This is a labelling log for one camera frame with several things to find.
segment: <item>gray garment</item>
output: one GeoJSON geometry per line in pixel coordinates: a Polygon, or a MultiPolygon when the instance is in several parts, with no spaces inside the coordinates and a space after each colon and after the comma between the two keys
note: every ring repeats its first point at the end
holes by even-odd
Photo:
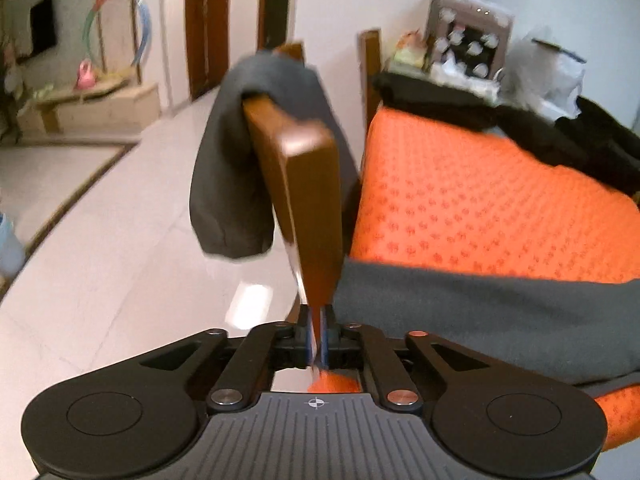
{"type": "Polygon", "coordinates": [[[332,131],[340,153],[344,204],[359,184],[351,152],[316,72],[268,52],[243,59],[222,81],[191,181],[191,224],[208,254],[245,258],[265,253],[273,243],[271,199],[242,110],[243,98],[260,94],[295,119],[320,120],[332,131]]]}
{"type": "Polygon", "coordinates": [[[334,311],[339,322],[377,326],[388,337],[433,332],[570,384],[640,370],[640,280],[494,278],[347,259],[334,311]]]}

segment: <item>hula hoop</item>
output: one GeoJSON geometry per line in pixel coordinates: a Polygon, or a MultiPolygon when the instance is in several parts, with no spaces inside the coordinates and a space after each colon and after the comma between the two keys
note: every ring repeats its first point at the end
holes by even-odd
{"type": "MultiPolygon", "coordinates": [[[[89,59],[91,59],[91,62],[94,64],[94,66],[100,65],[96,63],[94,55],[91,52],[91,27],[94,24],[95,17],[100,11],[100,8],[106,1],[108,0],[97,0],[92,9],[89,11],[86,20],[84,20],[82,41],[84,43],[84,46],[86,47],[87,55],[89,59]]],[[[148,45],[149,39],[151,38],[151,13],[149,12],[149,8],[146,6],[144,0],[133,0],[133,2],[135,2],[136,7],[138,8],[140,20],[142,21],[142,40],[140,41],[140,46],[136,50],[136,55],[134,56],[133,62],[131,63],[131,66],[136,66],[140,64],[140,60],[142,60],[142,56],[145,53],[146,46],[148,45]]]]}

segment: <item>gray ridged panel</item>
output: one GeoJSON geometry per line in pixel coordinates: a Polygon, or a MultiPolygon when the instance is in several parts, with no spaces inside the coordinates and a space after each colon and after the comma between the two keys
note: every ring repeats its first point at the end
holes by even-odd
{"type": "MultiPolygon", "coordinates": [[[[214,416],[180,460],[145,480],[486,480],[458,463],[420,418],[377,407],[369,394],[262,394],[214,416]]],[[[587,480],[582,474],[571,480],[587,480]]]]}

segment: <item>screw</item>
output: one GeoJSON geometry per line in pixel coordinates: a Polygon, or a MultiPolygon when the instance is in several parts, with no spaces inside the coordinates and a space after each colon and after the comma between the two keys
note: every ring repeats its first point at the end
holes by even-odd
{"type": "Polygon", "coordinates": [[[220,406],[233,406],[242,400],[242,394],[238,390],[216,390],[211,400],[220,406]]]}
{"type": "Polygon", "coordinates": [[[396,406],[411,406],[418,402],[418,394],[409,390],[394,390],[386,396],[386,400],[396,406]]]}

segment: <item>dark floor border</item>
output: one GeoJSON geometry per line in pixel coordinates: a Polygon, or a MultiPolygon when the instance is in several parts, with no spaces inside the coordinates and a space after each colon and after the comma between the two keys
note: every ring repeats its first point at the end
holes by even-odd
{"type": "MultiPolygon", "coordinates": [[[[67,144],[62,143],[43,143],[43,144],[26,144],[20,143],[16,145],[2,145],[0,148],[2,149],[11,149],[11,148],[40,148],[40,147],[78,147],[78,146],[91,146],[92,148],[100,148],[100,147],[109,147],[109,146],[117,146],[120,148],[120,151],[113,155],[109,160],[107,160],[103,165],[98,168],[90,176],[82,186],[76,189],[73,194],[63,202],[60,207],[53,213],[51,218],[44,224],[40,230],[36,233],[36,235],[31,239],[30,243],[25,247],[27,253],[27,260],[24,264],[23,269],[29,263],[29,260],[34,255],[35,251],[42,245],[44,240],[46,240],[47,236],[55,229],[55,227],[60,223],[60,221],[66,216],[66,214],[71,211],[71,208],[75,206],[79,200],[102,178],[104,175],[113,168],[116,164],[118,164],[133,148],[138,145],[137,142],[69,142],[67,144]]],[[[5,280],[2,286],[0,286],[0,303],[4,300],[5,295],[14,284],[15,280],[20,276],[20,271],[18,276],[16,276],[12,280],[5,280]]]]}

